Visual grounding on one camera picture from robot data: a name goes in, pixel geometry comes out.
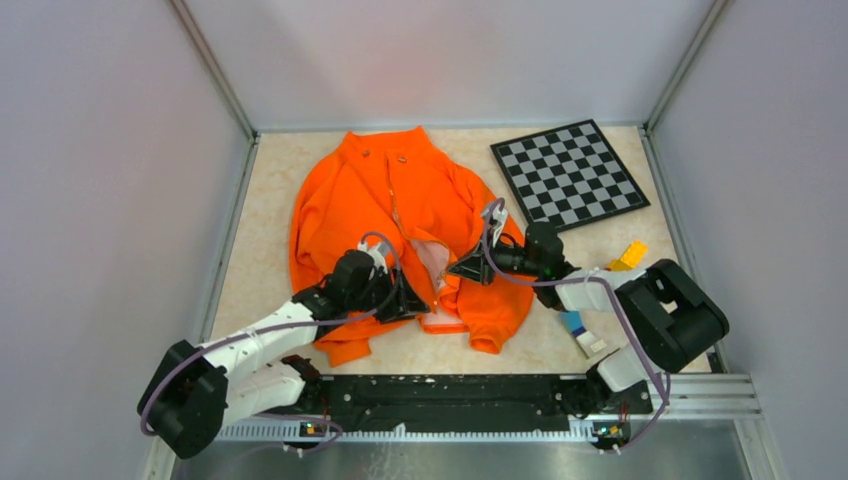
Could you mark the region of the orange zip-up jacket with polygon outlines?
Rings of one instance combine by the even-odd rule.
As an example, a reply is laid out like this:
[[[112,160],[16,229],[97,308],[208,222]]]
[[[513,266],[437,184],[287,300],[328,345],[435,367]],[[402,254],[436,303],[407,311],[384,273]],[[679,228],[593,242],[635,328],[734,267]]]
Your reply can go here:
[[[429,307],[429,334],[466,334],[474,350],[499,353],[534,300],[503,278],[487,286],[447,273],[479,242],[494,196],[473,171],[453,162],[422,128],[348,133],[320,160],[297,194],[289,237],[295,291],[318,283],[370,231],[385,235],[413,292]]]

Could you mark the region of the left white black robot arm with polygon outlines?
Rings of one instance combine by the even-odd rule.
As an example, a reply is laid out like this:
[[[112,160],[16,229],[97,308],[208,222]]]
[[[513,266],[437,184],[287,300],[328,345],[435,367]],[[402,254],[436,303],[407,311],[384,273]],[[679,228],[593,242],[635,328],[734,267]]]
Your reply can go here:
[[[140,397],[140,429],[188,459],[239,420],[278,406],[308,413],[320,401],[319,375],[286,353],[359,320],[389,326],[430,311],[378,248],[349,250],[265,318],[217,341],[172,344]]]

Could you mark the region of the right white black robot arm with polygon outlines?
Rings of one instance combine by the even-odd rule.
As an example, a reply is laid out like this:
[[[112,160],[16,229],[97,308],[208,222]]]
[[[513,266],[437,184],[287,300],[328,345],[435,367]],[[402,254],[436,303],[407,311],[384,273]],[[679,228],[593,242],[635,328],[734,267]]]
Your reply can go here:
[[[580,269],[564,256],[552,226],[531,224],[518,245],[488,226],[478,244],[447,269],[488,286],[495,279],[528,284],[547,308],[560,312],[612,312],[625,322],[628,342],[587,372],[586,397],[612,412],[641,381],[658,383],[678,373],[729,332],[722,310],[673,260],[644,270]]]

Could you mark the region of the blue and white box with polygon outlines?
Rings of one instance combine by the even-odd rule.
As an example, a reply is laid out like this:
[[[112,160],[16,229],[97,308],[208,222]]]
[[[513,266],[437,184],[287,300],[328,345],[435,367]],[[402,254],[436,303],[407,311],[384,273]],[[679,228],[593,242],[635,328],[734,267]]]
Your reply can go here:
[[[560,312],[559,319],[587,358],[601,354],[606,349],[607,343],[585,326],[579,312]]]

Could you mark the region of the black and grey checkerboard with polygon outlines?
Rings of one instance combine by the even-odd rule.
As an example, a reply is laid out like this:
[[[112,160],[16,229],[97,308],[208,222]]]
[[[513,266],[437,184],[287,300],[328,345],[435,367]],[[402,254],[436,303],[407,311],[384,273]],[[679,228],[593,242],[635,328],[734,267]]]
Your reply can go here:
[[[490,146],[529,223],[561,233],[651,205],[593,119]]]

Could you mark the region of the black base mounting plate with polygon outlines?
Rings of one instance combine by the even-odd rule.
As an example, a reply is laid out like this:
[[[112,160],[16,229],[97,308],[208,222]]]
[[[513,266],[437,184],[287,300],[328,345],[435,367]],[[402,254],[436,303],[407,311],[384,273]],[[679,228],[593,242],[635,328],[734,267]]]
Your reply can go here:
[[[582,375],[336,375],[308,383],[288,412],[325,416],[347,432],[566,431],[591,415],[654,410],[645,382],[607,393]]]

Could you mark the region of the yellow red toy blocks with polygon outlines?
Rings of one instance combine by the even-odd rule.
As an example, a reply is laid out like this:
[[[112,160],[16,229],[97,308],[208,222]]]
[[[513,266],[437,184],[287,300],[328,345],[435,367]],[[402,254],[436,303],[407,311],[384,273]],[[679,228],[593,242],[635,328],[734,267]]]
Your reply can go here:
[[[639,240],[634,240],[623,253],[611,260],[605,267],[608,271],[629,271],[635,269],[648,251],[648,246]]]

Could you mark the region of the aluminium frame rail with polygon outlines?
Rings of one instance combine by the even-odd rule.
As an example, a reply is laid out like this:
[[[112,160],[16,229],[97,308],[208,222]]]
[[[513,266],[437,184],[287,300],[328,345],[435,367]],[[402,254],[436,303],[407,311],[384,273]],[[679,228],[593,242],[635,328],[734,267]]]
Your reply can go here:
[[[322,442],[365,443],[496,443],[572,442],[586,454],[621,454],[637,444],[651,452],[663,448],[659,430],[663,424],[679,423],[687,434],[720,422],[728,422],[737,437],[739,459],[753,479],[771,479],[774,471],[762,444],[758,423],[762,409],[751,379],[744,374],[664,374],[658,383],[643,381],[654,410],[650,414],[591,415],[566,431],[519,433],[412,433],[403,426],[389,432],[347,432],[325,416],[288,412],[278,406],[223,427],[215,439],[270,441],[300,449]],[[146,477],[168,479],[180,460],[158,438],[149,460]]]

